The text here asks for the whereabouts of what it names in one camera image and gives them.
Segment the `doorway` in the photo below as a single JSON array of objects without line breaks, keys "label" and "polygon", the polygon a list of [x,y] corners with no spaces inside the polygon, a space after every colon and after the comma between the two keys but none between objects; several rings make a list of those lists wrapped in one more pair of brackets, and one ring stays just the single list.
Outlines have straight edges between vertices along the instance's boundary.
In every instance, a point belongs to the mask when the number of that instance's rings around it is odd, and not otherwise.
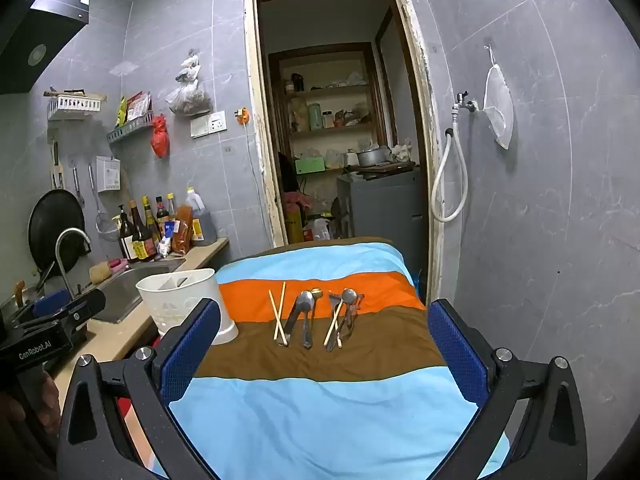
[{"label": "doorway", "polygon": [[[301,241],[301,228],[317,221],[332,236],[388,238],[432,299],[443,233],[428,213],[428,190],[439,153],[410,1],[245,0],[245,9],[273,244]],[[357,162],[357,152],[396,144],[388,174],[389,163]],[[293,192],[309,198],[299,219]]]}]

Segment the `kitchen sink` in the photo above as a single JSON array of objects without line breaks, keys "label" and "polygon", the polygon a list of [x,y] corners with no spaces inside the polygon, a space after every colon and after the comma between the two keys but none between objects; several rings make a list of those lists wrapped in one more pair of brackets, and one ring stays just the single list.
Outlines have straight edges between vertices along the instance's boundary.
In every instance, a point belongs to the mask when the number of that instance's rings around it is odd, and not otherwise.
[{"label": "kitchen sink", "polygon": [[136,283],[152,276],[174,272],[184,263],[184,259],[165,260],[161,262],[138,263],[126,266],[116,275],[98,285],[106,298],[104,310],[94,316],[94,319],[119,323],[136,308],[142,298],[136,288]]}]

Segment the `green box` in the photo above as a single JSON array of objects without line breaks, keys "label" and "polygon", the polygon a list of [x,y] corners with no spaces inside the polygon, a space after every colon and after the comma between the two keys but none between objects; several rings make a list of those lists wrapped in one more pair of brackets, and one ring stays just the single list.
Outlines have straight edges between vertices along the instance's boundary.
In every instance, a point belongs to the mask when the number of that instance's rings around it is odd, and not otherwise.
[{"label": "green box", "polygon": [[312,158],[299,158],[296,160],[296,173],[316,173],[324,171],[324,157],[314,156]]}]

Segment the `range hood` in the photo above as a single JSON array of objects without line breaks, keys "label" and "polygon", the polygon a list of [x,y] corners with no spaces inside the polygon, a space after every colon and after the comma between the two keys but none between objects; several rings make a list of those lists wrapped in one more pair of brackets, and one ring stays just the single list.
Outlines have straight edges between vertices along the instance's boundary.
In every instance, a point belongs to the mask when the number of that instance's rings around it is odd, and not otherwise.
[{"label": "range hood", "polygon": [[30,91],[87,23],[89,0],[36,0],[0,56],[0,94]]}]

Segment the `white hose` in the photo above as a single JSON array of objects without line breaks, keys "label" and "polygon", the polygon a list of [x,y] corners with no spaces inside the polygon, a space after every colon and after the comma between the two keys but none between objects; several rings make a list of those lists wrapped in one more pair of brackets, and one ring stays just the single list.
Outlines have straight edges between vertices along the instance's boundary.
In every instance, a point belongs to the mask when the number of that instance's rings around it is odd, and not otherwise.
[{"label": "white hose", "polygon": [[[436,173],[436,179],[433,181],[433,187],[431,188],[431,212],[433,212],[433,217],[438,222],[451,222],[460,214],[460,211],[462,211],[462,208],[465,206],[466,192],[469,185],[468,175],[466,174],[465,156],[462,153],[462,145],[460,145],[457,117],[454,116],[453,119],[453,135],[451,136],[446,134],[447,143],[444,148],[444,154],[442,155],[442,161],[440,162],[440,167]],[[451,149],[451,137],[453,137],[453,142],[456,145],[456,151],[458,152],[458,158],[460,159],[460,166],[462,167],[462,199],[460,199],[460,204],[458,204],[458,207],[453,213],[449,216],[440,216],[436,213],[436,195],[438,192],[438,186],[440,185],[440,179],[442,178],[442,173],[444,173],[444,165],[447,163],[447,157],[449,156],[449,151]]]}]

